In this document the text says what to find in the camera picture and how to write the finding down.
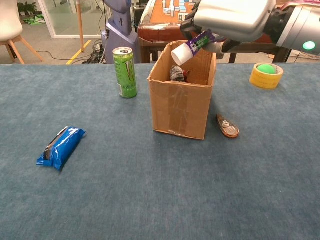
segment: packing tape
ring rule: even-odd
[[[262,64],[271,65],[275,68],[275,74],[269,74],[262,72],[258,69],[258,67]],[[278,86],[282,76],[284,74],[284,70],[272,63],[257,63],[254,65],[251,76],[250,83],[258,88],[262,89],[275,89]]]
[[[184,136],[188,119],[188,90],[180,84],[172,84],[169,88],[169,129],[168,133]]]

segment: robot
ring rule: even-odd
[[[217,55],[263,33],[279,47],[320,55],[320,2],[294,0],[276,8],[276,0],[200,0],[192,10],[180,30],[189,40],[206,30],[223,36],[224,42],[205,47]]]
[[[113,64],[113,50],[128,47],[133,50],[134,63],[141,63],[138,34],[132,31],[131,0],[103,0],[111,8],[112,16],[106,23],[107,30],[102,33],[105,60]]]

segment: green ball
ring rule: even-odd
[[[257,69],[260,72],[263,72],[265,74],[276,74],[277,70],[274,66],[269,65],[269,64],[261,64],[260,66],[257,67]]]

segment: green can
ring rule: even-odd
[[[133,98],[137,95],[134,53],[129,47],[118,47],[112,53],[120,96]]]

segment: yellow tape roll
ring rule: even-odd
[[[268,64],[273,66],[275,68],[276,73],[268,74],[260,71],[257,67],[259,67],[262,64]],[[250,83],[262,89],[275,89],[278,86],[278,83],[280,82],[283,74],[284,70],[277,65],[274,65],[272,63],[257,63],[253,67],[250,77]]]

